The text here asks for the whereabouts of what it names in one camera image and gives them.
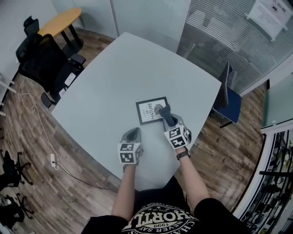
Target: glass wall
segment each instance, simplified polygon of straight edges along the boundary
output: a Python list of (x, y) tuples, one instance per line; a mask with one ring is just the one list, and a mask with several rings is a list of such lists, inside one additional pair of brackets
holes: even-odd
[(219, 77), (230, 61), (240, 93), (293, 53), (293, 17), (276, 41), (252, 20), (255, 0), (192, 0), (177, 54)]
[(293, 119), (293, 74), (266, 92), (262, 127), (291, 119)]
[(119, 35), (129, 32), (177, 51), (190, 0), (112, 0)]

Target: picture frame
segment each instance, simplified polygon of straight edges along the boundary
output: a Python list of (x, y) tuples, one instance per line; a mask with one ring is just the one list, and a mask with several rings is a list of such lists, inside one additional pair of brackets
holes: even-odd
[(159, 97), (136, 103), (137, 114), (141, 125), (162, 120), (162, 117), (160, 115), (156, 115), (154, 112), (154, 107), (157, 104), (161, 104), (163, 107), (165, 107), (168, 105), (167, 98)]

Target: table leg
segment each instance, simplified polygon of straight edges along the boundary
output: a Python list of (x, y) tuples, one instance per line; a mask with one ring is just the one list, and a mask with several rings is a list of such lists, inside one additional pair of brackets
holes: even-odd
[(11, 88), (9, 85), (5, 84), (3, 81), (0, 80), (0, 85), (4, 86), (5, 88), (9, 89), (10, 91), (17, 93), (17, 91)]
[(67, 35), (65, 34), (64, 31), (61, 32), (61, 35), (64, 38), (64, 40), (66, 41), (67, 45), (72, 47), (72, 43), (71, 43), (71, 41), (69, 40), (69, 38), (67, 37)]
[(65, 32), (61, 32), (67, 43), (67, 45), (62, 48), (62, 51), (65, 53), (67, 58), (70, 58), (73, 54), (78, 53), (83, 46), (83, 41), (78, 37), (72, 25), (69, 26), (69, 30), (71, 31), (74, 40), (70, 41)]
[(77, 35), (77, 33), (76, 33), (74, 27), (72, 26), (72, 24), (70, 24), (68, 28), (69, 28), (70, 32), (72, 33), (72, 36), (74, 37), (74, 39), (75, 39), (77, 45), (80, 46), (80, 47), (82, 47), (82, 46), (83, 46), (83, 43), (82, 43), (82, 41), (79, 39), (79, 37), (78, 37), (78, 35)]

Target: power strip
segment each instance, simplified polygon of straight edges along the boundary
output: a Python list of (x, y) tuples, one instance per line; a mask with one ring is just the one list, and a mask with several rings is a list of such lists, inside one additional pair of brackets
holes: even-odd
[(51, 154), (51, 166), (56, 168), (56, 163), (55, 162), (55, 154)]

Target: floor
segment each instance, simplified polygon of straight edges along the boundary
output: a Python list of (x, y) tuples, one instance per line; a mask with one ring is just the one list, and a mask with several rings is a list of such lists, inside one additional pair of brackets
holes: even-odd
[[(96, 33), (77, 30), (84, 46), (80, 54), (87, 65), (110, 43), (111, 39)], [(56, 38), (62, 47), (61, 36)], [(18, 75), (14, 85), (19, 89), (24, 77)], [(238, 124), (220, 129), (214, 117), (208, 117), (191, 154), (192, 161), (203, 177), (210, 195), (232, 210), (241, 197), (257, 162), (263, 137), (259, 131), (265, 87), (262, 86), (244, 97)], [(60, 155), (60, 161), (71, 174), (95, 186), (117, 190), (119, 179), (109, 173), (88, 155), (43, 108), (40, 95), (43, 89), (26, 79), (20, 94), (30, 93), (36, 100), (40, 117), (48, 138)], [(6, 188), (1, 194), (14, 196), (17, 192), (27, 196), (27, 206), (35, 211), (33, 219), (25, 219), (13, 227), (17, 234), (79, 234), (91, 216), (110, 214), (116, 194), (83, 184), (50, 164), (52, 149), (43, 133), (37, 110), (32, 113), (34, 102), (28, 95), (9, 92), (0, 117), (4, 140), (0, 143), (13, 159), (22, 151), (22, 162), (31, 162), (25, 174), (34, 185), (20, 184)], [(176, 177), (182, 181), (180, 170)]]

